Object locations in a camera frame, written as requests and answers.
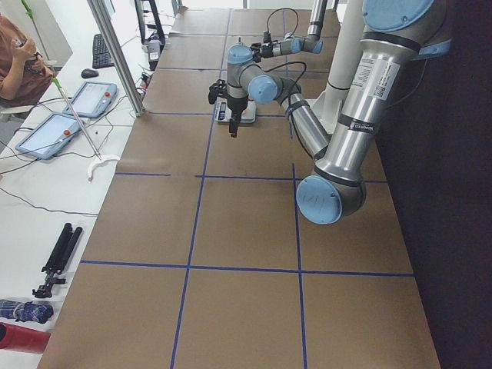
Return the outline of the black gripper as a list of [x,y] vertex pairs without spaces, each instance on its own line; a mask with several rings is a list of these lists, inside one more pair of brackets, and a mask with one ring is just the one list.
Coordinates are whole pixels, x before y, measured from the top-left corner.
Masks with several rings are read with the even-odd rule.
[[247,97],[234,98],[229,96],[227,98],[228,108],[231,110],[231,120],[228,124],[228,131],[232,138],[235,137],[235,121],[240,121],[242,113],[247,109]]

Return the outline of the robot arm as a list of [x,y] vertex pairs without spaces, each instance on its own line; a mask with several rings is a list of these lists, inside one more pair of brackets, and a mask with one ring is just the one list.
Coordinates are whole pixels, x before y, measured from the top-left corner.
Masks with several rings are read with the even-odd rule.
[[229,132],[236,135],[250,101],[276,101],[314,160],[312,175],[298,185],[296,201],[309,221],[333,224],[356,212],[366,198],[361,165],[389,107],[407,62],[435,58],[451,42],[452,1],[350,1],[337,39],[324,92],[306,100],[297,82],[275,76],[260,60],[321,51],[326,2],[317,1],[305,36],[232,45],[225,81],[209,89],[209,100],[225,98]]
[[[292,55],[299,52],[309,52],[319,54],[323,48],[321,31],[324,25],[324,15],[327,8],[327,0],[317,0],[311,9],[310,23],[305,36],[295,34],[299,23],[299,16],[292,8],[275,9],[267,18],[267,30],[263,32],[262,42],[254,43],[250,49],[253,53],[253,60],[260,62],[263,58],[273,58],[281,55]],[[293,32],[288,32],[283,40],[273,41],[269,27],[270,18],[279,11],[289,10],[296,16],[296,25]]]

